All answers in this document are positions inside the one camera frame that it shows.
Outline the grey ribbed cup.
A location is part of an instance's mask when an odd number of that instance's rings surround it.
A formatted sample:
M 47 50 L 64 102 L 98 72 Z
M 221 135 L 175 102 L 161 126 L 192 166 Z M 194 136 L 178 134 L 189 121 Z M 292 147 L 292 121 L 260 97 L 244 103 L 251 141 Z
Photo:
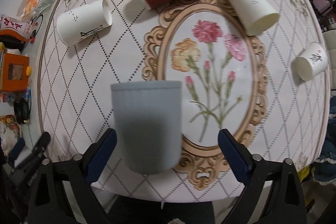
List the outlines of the grey ribbed cup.
M 113 84 L 112 106 L 125 165 L 135 173 L 174 168 L 182 153 L 182 83 Z

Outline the white paper cup right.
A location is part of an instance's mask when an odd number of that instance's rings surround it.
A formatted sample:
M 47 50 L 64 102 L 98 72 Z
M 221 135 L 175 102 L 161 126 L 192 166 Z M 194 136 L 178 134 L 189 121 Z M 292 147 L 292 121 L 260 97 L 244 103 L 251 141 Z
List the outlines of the white paper cup right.
M 312 42 L 307 49 L 296 57 L 294 66 L 300 79 L 310 81 L 318 74 L 326 70 L 328 66 L 328 55 L 321 44 Z

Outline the white paper cup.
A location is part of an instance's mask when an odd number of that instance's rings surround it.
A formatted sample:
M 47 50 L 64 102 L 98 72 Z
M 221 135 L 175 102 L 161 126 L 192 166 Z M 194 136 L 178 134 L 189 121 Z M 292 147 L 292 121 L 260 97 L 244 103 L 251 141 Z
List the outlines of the white paper cup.
M 112 25 L 112 10 L 107 0 L 98 0 L 60 14 L 56 29 L 68 47 Z
M 310 81 L 318 74 L 326 70 L 328 66 L 328 55 L 321 44 L 312 42 L 307 49 L 296 57 L 294 66 L 300 79 Z
M 229 0 L 248 36 L 268 30 L 279 20 L 279 13 L 266 0 Z

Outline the white paper cup left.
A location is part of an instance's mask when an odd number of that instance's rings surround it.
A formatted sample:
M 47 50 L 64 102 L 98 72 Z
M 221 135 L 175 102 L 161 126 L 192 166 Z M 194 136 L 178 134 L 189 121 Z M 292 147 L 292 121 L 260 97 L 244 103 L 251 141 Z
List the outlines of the white paper cup left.
M 107 0 L 98 0 L 60 14 L 56 29 L 68 47 L 112 25 L 112 10 Z

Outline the white paper cup centre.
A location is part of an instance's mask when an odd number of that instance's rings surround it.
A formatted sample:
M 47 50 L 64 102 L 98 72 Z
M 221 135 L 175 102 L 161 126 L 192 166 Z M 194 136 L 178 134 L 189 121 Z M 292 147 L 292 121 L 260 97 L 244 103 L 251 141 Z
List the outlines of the white paper cup centre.
M 248 36 L 268 30 L 279 20 L 279 13 L 266 0 L 229 0 Z

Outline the black handheld device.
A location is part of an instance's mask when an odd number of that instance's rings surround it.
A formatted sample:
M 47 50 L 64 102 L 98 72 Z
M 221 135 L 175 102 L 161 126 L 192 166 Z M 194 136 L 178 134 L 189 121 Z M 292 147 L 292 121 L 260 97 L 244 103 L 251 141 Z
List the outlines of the black handheld device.
M 43 132 L 33 150 L 18 165 L 15 165 L 19 154 L 22 152 L 25 141 L 20 138 L 9 154 L 7 163 L 3 166 L 10 180 L 16 185 L 28 183 L 38 171 L 42 161 L 46 158 L 45 151 L 51 140 L 48 132 Z

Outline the floral patterned tablecloth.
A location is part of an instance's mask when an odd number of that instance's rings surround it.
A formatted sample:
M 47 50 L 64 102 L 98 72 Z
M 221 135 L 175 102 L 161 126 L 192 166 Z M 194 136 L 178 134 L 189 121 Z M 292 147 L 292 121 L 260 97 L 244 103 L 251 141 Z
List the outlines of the floral patterned tablecloth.
M 227 128 L 251 153 L 291 158 L 297 169 L 319 157 L 329 116 L 330 81 L 303 82 L 295 58 L 323 36 L 309 0 L 266 0 L 280 15 L 248 36 L 229 0 L 176 0 L 148 10 L 138 0 L 107 0 L 112 25 L 66 46 L 60 14 L 98 0 L 56 0 L 39 60 L 39 120 L 53 161 L 83 153 L 114 127 L 111 85 L 181 81 L 183 150 L 157 175 L 129 170 L 114 151 L 96 187 L 166 202 L 238 196 L 242 185 L 217 145 Z

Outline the orange box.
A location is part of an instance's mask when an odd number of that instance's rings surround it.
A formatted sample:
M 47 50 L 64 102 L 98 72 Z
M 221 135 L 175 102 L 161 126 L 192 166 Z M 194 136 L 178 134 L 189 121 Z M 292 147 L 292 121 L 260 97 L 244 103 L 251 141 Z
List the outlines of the orange box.
M 1 57 L 1 92 L 24 92 L 30 77 L 27 74 L 29 65 L 27 56 L 4 53 Z

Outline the red white snack bag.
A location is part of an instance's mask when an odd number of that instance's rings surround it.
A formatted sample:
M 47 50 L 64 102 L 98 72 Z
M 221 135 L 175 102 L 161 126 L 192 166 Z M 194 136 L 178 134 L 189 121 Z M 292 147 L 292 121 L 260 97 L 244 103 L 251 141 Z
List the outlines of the red white snack bag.
M 11 36 L 21 42 L 29 42 L 32 33 L 33 25 L 1 14 L 1 36 Z

